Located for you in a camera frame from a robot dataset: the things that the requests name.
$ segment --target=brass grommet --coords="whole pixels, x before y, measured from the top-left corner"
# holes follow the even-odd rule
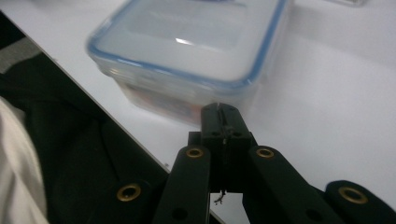
[[[204,152],[200,148],[195,147],[187,150],[186,154],[188,157],[196,159],[202,157],[204,155]]]
[[[350,187],[341,187],[338,189],[338,193],[351,203],[364,204],[369,201],[366,195],[361,193],[359,190]]]
[[[130,184],[119,189],[119,191],[117,192],[117,198],[122,202],[130,202],[139,197],[141,192],[142,189],[139,185]]]
[[[274,157],[274,152],[268,148],[259,148],[256,151],[257,155],[265,159],[270,159]]]

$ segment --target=plastic food container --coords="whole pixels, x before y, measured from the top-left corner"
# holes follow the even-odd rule
[[[196,122],[203,105],[239,108],[271,61],[290,0],[132,0],[88,52],[137,105]]]

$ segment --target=white surface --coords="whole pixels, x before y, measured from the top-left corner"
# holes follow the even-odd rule
[[[162,164],[192,127],[127,101],[85,52],[121,0],[2,0],[0,8]],[[396,208],[396,1],[362,7],[296,0],[272,75],[244,115],[261,145],[281,151],[313,186],[359,183]],[[233,196],[214,211],[247,223]]]

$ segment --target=white fabric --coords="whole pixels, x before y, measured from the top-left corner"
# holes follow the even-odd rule
[[[46,224],[46,199],[23,112],[0,97],[0,224]]]

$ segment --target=blue container lid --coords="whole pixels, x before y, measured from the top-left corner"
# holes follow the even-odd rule
[[[139,67],[151,76],[243,88],[261,74],[287,2],[132,0],[92,35],[88,51],[97,62]]]

